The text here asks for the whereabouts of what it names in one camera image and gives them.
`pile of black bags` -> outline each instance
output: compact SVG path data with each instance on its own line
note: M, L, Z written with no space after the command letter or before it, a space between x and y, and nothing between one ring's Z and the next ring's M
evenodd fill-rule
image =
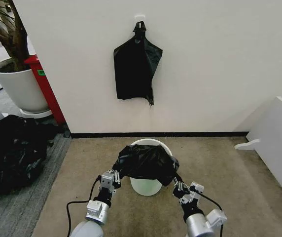
M39 124L33 118L9 115L0 120L0 194L26 186L38 177L47 145L58 132L59 127Z

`floor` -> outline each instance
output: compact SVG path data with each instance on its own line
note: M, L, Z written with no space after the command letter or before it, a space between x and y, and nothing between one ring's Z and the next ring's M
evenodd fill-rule
M33 237L66 236L66 203L85 200L98 174L112 167L118 153L137 138L73 139L40 215ZM179 174L188 184L205 186L204 194L220 203L228 217L224 237L282 237L282 188L254 151L237 151L244 137L160 138L179 160ZM143 197L129 178L113 197L105 236L181 237L186 225L173 185ZM201 200L208 213L212 203ZM72 228L84 220L86 204L70 207Z

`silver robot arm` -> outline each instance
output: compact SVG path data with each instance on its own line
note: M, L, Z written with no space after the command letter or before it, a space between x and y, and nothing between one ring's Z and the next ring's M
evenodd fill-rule
M101 184L98 187L99 194L93 200L89 200L83 221L76 226L70 237L103 237L101 226L106 224L107 213L111 207L111 198L116 189L121 187L119 172L108 170L101 176Z
M212 210L206 217L198 202L204 191L204 186L192 182L190 186L174 178L173 195L179 199L184 211L184 221L187 225L187 237L214 237L215 229L221 227L227 220L220 209Z

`black plastic bag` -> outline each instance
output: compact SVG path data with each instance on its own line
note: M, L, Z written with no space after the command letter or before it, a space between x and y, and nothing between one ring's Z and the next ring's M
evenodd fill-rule
M135 179L157 179L164 186L176 176L179 162L162 146L126 146L118 156L112 169Z
M30 184L40 174L48 141L61 132L52 124L9 115L0 120L0 194Z
M114 50L116 89L118 99L141 97L154 105L152 79L163 50L145 37L145 24L140 21L136 34Z

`black cable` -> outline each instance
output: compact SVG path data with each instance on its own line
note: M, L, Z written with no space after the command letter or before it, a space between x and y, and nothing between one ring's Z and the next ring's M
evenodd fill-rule
M89 200L91 200L91 198L92 198L94 186L95 186L95 184L97 183L97 181L99 181L100 179L101 179L101 176L99 175L99 176L96 178L96 180L94 181L93 186L92 186L92 189L91 189L90 197L89 197L88 200L85 200L85 201L70 201L70 202L68 202L68 204L67 204L67 214L68 214L68 220L69 220L69 230L68 230L68 235L67 235L67 237L69 237L69 236L70 236L70 233L71 233L71 216L70 216L70 211L69 211L69 205L70 205L70 204L73 204L73 203L87 203L87 202L89 202Z
M203 198L207 199L208 201L212 202L213 204L215 204L221 211L222 207L220 206L219 203L217 203L216 201L212 200L210 197L207 197L206 195L203 195L202 193L200 193L197 190L194 190L194 192L198 193L200 196L202 196ZM222 233L223 233L223 224L221 225L221 229L220 229L220 237L222 237Z

